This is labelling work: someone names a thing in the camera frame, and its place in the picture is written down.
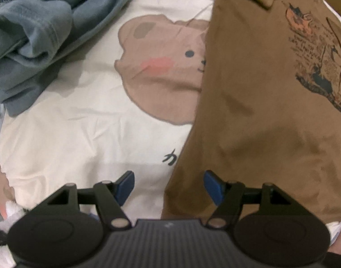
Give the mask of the blue denim garment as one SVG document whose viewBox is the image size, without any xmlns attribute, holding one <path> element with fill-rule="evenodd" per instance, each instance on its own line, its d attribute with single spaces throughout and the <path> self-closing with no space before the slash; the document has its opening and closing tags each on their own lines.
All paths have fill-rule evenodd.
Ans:
<svg viewBox="0 0 341 268">
<path fill-rule="evenodd" d="M 15 117 L 130 0 L 0 0 L 0 103 Z"/>
</svg>

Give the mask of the brown printed t-shirt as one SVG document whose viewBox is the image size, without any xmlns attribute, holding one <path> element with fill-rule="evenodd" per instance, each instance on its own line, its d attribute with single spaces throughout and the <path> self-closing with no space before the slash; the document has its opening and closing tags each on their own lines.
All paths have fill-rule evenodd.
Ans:
<svg viewBox="0 0 341 268">
<path fill-rule="evenodd" d="M 323 0 L 214 0 L 197 114 L 164 218 L 209 217 L 211 170 L 341 221 L 341 23 Z"/>
</svg>

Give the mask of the cream bear print bedsheet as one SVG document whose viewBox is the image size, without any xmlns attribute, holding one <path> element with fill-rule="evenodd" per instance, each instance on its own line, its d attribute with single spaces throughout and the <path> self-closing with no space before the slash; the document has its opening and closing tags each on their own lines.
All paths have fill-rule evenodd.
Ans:
<svg viewBox="0 0 341 268">
<path fill-rule="evenodd" d="M 341 221 L 324 222 L 271 182 L 243 183 L 232 228 L 208 228 L 211 215 L 163 217 L 197 114 L 213 5 L 131 0 L 59 63 L 31 109 L 5 118 L 0 208 L 13 194 L 20 214 L 9 215 L 7 247 L 17 267 L 341 267 L 329 231 Z M 131 228 L 108 230 L 93 187 L 126 171 Z"/>
</svg>

